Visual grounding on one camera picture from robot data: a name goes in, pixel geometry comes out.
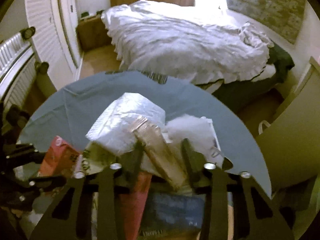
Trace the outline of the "white fluffy sock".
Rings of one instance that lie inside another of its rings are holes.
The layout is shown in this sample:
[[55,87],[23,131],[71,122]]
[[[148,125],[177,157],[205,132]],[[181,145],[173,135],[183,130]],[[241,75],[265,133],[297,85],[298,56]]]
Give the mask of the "white fluffy sock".
[[212,143],[208,124],[192,115],[185,114],[167,122],[164,131],[172,142],[179,144],[183,139],[188,139],[193,149],[203,154]]

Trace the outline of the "red snack box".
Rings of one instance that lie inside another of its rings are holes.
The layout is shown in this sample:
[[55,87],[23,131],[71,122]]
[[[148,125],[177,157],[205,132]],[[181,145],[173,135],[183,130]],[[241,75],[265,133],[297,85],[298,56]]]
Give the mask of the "red snack box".
[[72,178],[80,154],[68,142],[56,136],[44,156],[38,176],[64,176]]

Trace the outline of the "white bedside cabinet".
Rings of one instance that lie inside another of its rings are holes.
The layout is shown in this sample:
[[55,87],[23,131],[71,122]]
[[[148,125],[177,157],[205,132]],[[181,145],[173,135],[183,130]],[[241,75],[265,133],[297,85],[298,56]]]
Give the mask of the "white bedside cabinet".
[[256,142],[273,191],[319,174],[319,63],[313,57],[280,115]]

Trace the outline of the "blue printed packet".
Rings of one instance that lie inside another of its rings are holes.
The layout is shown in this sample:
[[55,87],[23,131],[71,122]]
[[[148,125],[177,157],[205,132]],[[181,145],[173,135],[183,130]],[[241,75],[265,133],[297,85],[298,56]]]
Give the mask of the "blue printed packet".
[[167,237],[199,232],[204,217],[204,196],[183,196],[152,191],[149,193],[139,237]]

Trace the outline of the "white purple box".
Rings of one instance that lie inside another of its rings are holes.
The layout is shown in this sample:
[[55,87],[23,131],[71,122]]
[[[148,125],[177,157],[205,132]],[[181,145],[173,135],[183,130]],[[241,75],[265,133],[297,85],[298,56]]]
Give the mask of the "white purple box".
[[214,163],[218,167],[222,167],[225,156],[221,152],[221,147],[216,135],[216,131],[213,126],[212,119],[208,119],[205,116],[200,117],[200,119],[204,120],[209,127],[210,130],[210,138],[212,139],[212,143],[210,148],[208,148],[205,152],[205,156],[210,163]]

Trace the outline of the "grey blue table cloth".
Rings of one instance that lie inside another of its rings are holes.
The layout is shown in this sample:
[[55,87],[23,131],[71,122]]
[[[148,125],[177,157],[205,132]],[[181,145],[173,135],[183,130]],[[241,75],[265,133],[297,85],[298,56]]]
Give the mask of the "grey blue table cloth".
[[121,101],[123,110],[158,117],[160,125],[184,114],[211,119],[221,150],[234,165],[232,173],[250,172],[271,194],[263,155],[243,122],[208,92],[173,77],[159,84],[140,72],[102,72],[66,85],[36,110],[19,140],[44,152],[60,136],[84,150],[87,132],[115,100]]

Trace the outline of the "white crumpled plastic bag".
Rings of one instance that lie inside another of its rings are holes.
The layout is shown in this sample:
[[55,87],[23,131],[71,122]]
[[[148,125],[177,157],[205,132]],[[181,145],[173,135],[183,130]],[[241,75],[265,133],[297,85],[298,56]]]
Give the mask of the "white crumpled plastic bag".
[[139,93],[124,93],[114,100],[97,118],[86,138],[120,156],[133,150],[135,135],[130,127],[138,117],[146,117],[161,128],[165,110]]

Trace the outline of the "white radiator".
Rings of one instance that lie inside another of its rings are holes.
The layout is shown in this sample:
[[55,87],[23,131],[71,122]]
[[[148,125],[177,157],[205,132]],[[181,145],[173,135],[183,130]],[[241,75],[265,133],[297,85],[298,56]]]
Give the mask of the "white radiator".
[[3,112],[22,108],[36,80],[36,57],[29,41],[16,33],[1,44],[1,102]]

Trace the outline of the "dark green blanket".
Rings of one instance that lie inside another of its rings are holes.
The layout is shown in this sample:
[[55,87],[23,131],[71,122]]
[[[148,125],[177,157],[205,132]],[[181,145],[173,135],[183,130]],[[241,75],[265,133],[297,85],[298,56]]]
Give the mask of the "dark green blanket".
[[279,83],[284,83],[288,72],[295,67],[295,62],[291,55],[281,46],[273,42],[274,46],[269,48],[269,59],[267,64],[274,65],[276,69],[276,78]]

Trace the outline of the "brown wooden nightstand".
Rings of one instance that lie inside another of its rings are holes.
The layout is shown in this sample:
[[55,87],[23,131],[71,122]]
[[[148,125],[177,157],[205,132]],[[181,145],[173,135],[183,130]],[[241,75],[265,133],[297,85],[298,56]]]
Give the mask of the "brown wooden nightstand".
[[76,28],[79,43],[83,51],[90,51],[111,44],[104,23],[100,15],[80,20]]

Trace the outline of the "white rumpled duvet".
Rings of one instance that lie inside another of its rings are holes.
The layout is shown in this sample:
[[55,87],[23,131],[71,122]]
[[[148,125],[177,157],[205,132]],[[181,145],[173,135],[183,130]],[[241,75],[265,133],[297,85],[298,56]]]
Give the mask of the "white rumpled duvet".
[[271,39],[223,12],[139,0],[101,15],[122,70],[212,82],[260,81],[275,74]]

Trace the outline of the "patterned grey window curtain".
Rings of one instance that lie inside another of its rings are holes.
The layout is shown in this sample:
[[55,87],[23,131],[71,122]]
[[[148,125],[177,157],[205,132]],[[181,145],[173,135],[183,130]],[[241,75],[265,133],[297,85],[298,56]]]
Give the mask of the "patterned grey window curtain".
[[272,29],[291,44],[296,42],[306,0],[226,0],[229,10],[246,15]]

